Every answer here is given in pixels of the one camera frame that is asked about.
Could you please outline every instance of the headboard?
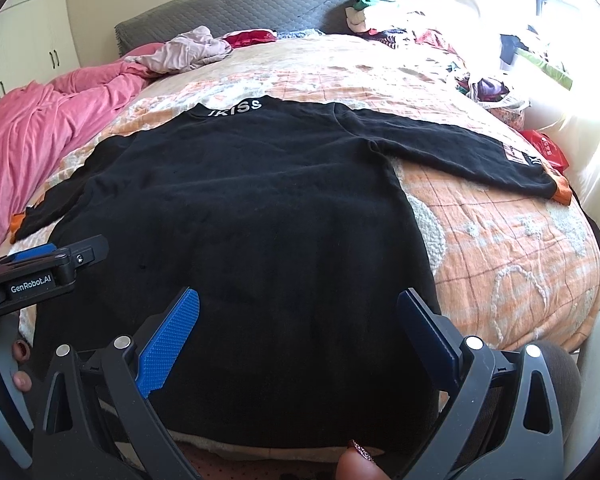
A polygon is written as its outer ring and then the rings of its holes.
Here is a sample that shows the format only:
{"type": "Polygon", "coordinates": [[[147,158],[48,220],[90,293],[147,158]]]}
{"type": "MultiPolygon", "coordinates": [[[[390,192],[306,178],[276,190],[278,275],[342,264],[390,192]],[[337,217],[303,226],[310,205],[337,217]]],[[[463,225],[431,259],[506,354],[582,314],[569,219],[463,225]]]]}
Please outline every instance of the headboard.
{"type": "Polygon", "coordinates": [[[130,50],[206,25],[214,37],[234,30],[271,28],[289,32],[320,28],[350,33],[345,7],[352,0],[173,0],[116,25],[118,49],[130,50]]]}

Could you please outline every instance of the green cloth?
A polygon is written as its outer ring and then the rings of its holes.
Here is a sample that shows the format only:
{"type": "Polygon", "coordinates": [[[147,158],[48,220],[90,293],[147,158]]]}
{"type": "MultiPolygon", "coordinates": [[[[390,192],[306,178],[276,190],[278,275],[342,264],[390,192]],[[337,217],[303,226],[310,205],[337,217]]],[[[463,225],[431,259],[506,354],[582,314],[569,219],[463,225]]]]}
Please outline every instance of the green cloth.
{"type": "Polygon", "coordinates": [[[353,8],[356,10],[366,9],[372,5],[378,4],[382,0],[358,0],[353,4],[353,8]]]}
{"type": "Polygon", "coordinates": [[[559,85],[564,86],[567,90],[571,90],[571,85],[573,85],[573,79],[571,79],[567,73],[556,68],[555,66],[548,64],[544,59],[536,56],[536,54],[532,54],[531,52],[527,52],[526,50],[522,50],[521,48],[516,49],[516,54],[524,57],[525,59],[528,59],[531,63],[536,65],[540,70],[542,70],[559,85]]]}

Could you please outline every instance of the fingernail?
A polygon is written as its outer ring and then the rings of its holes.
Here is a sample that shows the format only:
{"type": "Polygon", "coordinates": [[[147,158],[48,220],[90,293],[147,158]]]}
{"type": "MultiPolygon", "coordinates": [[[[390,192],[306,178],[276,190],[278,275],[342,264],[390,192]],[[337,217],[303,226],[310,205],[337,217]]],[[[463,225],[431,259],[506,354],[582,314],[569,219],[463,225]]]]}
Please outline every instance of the fingernail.
{"type": "Polygon", "coordinates": [[[371,455],[369,455],[367,450],[365,448],[363,448],[362,446],[360,446],[360,444],[358,444],[355,440],[353,440],[353,439],[349,440],[349,442],[347,443],[347,447],[354,448],[362,458],[366,458],[367,460],[369,460],[369,462],[376,463],[376,461],[373,459],[373,457],[371,455]]]}

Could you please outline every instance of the t-shirt sleeve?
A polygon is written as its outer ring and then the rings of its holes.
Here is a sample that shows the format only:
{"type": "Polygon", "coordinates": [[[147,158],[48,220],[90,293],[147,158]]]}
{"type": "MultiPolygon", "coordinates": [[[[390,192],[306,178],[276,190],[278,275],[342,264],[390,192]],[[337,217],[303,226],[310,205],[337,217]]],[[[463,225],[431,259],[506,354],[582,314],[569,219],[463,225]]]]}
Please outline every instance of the t-shirt sleeve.
{"type": "Polygon", "coordinates": [[[337,107],[336,116],[351,135],[367,139],[371,149],[385,156],[487,186],[570,203],[566,179],[547,171],[541,159],[483,134],[344,105],[337,107]]]}

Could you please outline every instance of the pink cloth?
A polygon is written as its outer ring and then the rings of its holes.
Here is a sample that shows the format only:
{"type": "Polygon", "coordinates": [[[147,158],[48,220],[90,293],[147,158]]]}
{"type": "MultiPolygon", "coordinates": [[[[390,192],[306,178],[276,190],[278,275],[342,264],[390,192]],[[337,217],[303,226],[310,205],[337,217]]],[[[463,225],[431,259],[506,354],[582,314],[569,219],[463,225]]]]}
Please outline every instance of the pink cloth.
{"type": "Polygon", "coordinates": [[[59,161],[107,126],[152,76],[119,60],[46,85],[31,82],[0,99],[0,244],[11,216],[23,211],[59,161]]]}
{"type": "Polygon", "coordinates": [[[126,56],[150,56],[151,54],[155,54],[159,49],[162,48],[164,43],[147,43],[144,45],[140,45],[135,47],[135,49],[127,52],[120,59],[125,59],[126,56]]]}

